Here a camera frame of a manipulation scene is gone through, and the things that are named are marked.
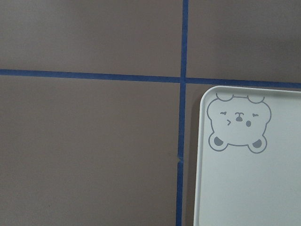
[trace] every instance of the cartoon bear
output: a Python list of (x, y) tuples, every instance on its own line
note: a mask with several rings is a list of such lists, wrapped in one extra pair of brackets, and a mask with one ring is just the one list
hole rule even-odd
[(223, 151), (228, 145), (247, 146), (253, 153), (261, 153), (267, 147), (264, 133), (271, 119), (271, 109), (264, 102), (253, 102), (249, 96), (222, 100), (216, 94), (210, 102), (207, 115), (212, 134), (208, 141), (215, 151)]

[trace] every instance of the upside-down bear face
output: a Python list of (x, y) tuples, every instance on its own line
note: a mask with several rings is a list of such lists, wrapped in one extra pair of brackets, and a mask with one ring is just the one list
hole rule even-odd
[(271, 119), (270, 108), (263, 100), (253, 102), (249, 97), (234, 95), (221, 100), (217, 96), (207, 108), (213, 130), (209, 145), (216, 151), (234, 145), (248, 146), (253, 153), (263, 152), (267, 146), (264, 132)]

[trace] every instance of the bear nose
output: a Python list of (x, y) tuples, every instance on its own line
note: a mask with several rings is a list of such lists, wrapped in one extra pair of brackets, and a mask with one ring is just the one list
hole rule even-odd
[(242, 113), (242, 112), (236, 112), (235, 114), (238, 114), (238, 117), (236, 118), (236, 121), (242, 121), (243, 120), (243, 118), (240, 117), (240, 115), (241, 114), (244, 115), (244, 113)]

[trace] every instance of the blue line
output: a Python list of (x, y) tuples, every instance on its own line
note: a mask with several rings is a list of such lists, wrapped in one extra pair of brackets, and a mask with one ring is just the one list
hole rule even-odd
[(182, 49), (179, 106), (179, 137), (178, 137), (178, 168), (175, 225), (182, 225), (183, 202), (183, 170), (184, 170), (184, 135), (185, 135), (185, 104), (186, 104), (186, 66), (187, 66), (187, 35), (188, 35), (188, 0), (183, 0), (182, 8)]
[(78, 72), (46, 72), (27, 70), (7, 70), (0, 69), (0, 75), (31, 76), (31, 77), (51, 77), (51, 78), (72, 78), (72, 79), (100, 79), (119, 81), (150, 81), (150, 82), (170, 82), (180, 83), (179, 77), (129, 75), (129, 74), (102, 74), (102, 73), (78, 73)]
[(277, 87), (301, 89), (301, 83), (278, 82), (278, 81), (251, 81), (251, 80), (228, 80), (228, 79), (201, 79), (186, 78), (189, 84), (212, 84), (212, 85), (232, 85), (232, 86), (254, 86), (254, 87)]

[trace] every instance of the horizontal blue line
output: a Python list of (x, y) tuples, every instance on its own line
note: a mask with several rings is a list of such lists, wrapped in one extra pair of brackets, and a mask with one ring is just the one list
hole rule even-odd
[(277, 87), (277, 88), (301, 89), (301, 83), (278, 82), (278, 81), (186, 78), (186, 83), (188, 83), (188, 84), (224, 85), (224, 86), (255, 86), (255, 87)]
[(47, 72), (0, 69), (0, 75), (72, 78), (72, 79), (100, 79), (118, 81), (150, 81), (180, 83), (180, 77), (129, 75), (129, 74), (102, 74), (102, 73), (79, 73), (79, 72)]

